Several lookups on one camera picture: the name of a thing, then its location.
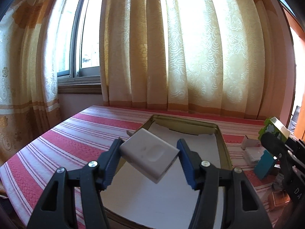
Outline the teal toy brick block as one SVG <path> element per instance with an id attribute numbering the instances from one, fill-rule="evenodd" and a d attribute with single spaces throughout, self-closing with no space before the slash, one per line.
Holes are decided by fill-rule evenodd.
<path id="1" fill-rule="evenodd" d="M 264 179 L 275 166 L 277 157 L 272 155 L 268 150 L 264 150 L 263 155 L 254 168 L 254 174 L 258 179 Z"/>

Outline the clear plastic box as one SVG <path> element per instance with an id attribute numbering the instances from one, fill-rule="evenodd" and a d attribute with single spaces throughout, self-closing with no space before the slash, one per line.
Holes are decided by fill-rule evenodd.
<path id="1" fill-rule="evenodd" d="M 249 166 L 256 166 L 261 156 L 264 154 L 265 148 L 264 147 L 247 147 L 243 151 L 243 158 L 247 165 Z"/>

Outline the green toy block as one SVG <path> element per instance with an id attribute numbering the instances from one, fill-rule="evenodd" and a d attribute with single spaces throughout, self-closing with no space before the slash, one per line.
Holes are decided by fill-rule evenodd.
<path id="1" fill-rule="evenodd" d="M 286 142 L 289 138 L 290 131 L 276 117 L 267 118 L 264 121 L 264 127 L 259 131 L 258 139 L 261 140 L 263 134 L 270 132 L 282 142 Z"/>

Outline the white power adapter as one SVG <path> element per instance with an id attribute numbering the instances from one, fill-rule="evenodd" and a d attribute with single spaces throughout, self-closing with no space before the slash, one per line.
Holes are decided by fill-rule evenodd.
<path id="1" fill-rule="evenodd" d="M 179 153 L 176 147 L 143 128 L 122 143 L 120 151 L 129 164 L 156 184 Z"/>

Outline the grey patterned hair clip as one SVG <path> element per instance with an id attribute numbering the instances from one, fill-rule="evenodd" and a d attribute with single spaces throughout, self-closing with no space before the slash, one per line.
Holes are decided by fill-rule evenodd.
<path id="1" fill-rule="evenodd" d="M 283 180 L 284 180 L 284 175 L 282 173 L 279 173 L 275 177 L 274 182 L 272 183 L 272 191 L 283 191 L 284 190 Z"/>

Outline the brown wooden compartment box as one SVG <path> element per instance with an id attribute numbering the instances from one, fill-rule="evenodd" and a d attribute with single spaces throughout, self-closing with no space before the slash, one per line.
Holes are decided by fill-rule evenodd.
<path id="1" fill-rule="evenodd" d="M 269 209 L 271 211 L 285 207 L 290 202 L 290 197 L 285 191 L 272 191 L 268 195 Z"/>

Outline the white cardboard box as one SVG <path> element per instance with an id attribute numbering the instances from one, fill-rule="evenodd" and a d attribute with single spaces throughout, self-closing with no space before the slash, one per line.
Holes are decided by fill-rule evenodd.
<path id="1" fill-rule="evenodd" d="M 242 142 L 241 142 L 241 148 L 245 150 L 249 147 L 260 147 L 261 142 L 258 139 L 257 136 L 254 135 L 245 135 Z"/>

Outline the pink striped bedspread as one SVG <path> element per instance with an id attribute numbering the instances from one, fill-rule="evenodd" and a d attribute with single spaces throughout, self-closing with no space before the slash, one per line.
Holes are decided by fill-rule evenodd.
<path id="1" fill-rule="evenodd" d="M 107 150 L 114 139 L 127 138 L 127 131 L 139 129 L 154 111 L 91 106 L 61 122 L 17 152 L 1 167 L 1 179 L 8 198 L 23 224 L 31 213 L 47 182 L 58 167 L 81 168 Z M 245 136 L 257 136 L 263 121 L 211 115 L 171 112 L 171 116 L 216 124 L 223 136 L 233 166 L 243 169 L 261 199 L 270 221 L 276 224 L 282 209 L 271 209 L 268 195 L 274 181 L 272 175 L 258 179 L 253 168 L 242 157 Z M 102 193 L 107 208 L 119 214 L 122 208 L 134 211 L 136 226 L 147 228 L 187 228 L 191 208 L 173 216 L 181 208 L 185 194 L 176 186 L 158 184 L 144 177 L 132 166 L 120 170 L 110 187 Z"/>

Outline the gold metal tin tray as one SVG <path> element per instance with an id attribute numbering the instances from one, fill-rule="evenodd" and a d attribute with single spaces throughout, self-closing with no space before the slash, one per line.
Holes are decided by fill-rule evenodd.
<path id="1" fill-rule="evenodd" d="M 185 139 L 201 159 L 217 168 L 232 168 L 216 123 L 155 114 L 142 128 L 173 146 Z M 179 160 L 157 184 L 121 160 L 101 198 L 111 228 L 188 228 L 198 194 L 187 184 Z"/>

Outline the left side curtain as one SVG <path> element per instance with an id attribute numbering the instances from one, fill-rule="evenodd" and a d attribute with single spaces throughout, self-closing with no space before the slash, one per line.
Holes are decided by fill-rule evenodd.
<path id="1" fill-rule="evenodd" d="M 55 42 L 67 0 L 14 0 L 1 19 L 1 163 L 57 125 Z"/>

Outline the cream patterned curtain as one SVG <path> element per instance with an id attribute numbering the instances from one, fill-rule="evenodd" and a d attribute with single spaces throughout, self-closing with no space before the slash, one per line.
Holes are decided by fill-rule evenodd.
<path id="1" fill-rule="evenodd" d="M 102 0 L 103 103 L 279 117 L 283 31 L 271 0 Z"/>

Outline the window frame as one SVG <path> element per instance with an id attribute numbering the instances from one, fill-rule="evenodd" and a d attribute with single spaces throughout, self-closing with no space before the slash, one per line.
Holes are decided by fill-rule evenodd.
<path id="1" fill-rule="evenodd" d="M 99 94 L 102 0 L 67 0 L 58 23 L 56 71 L 61 94 Z"/>

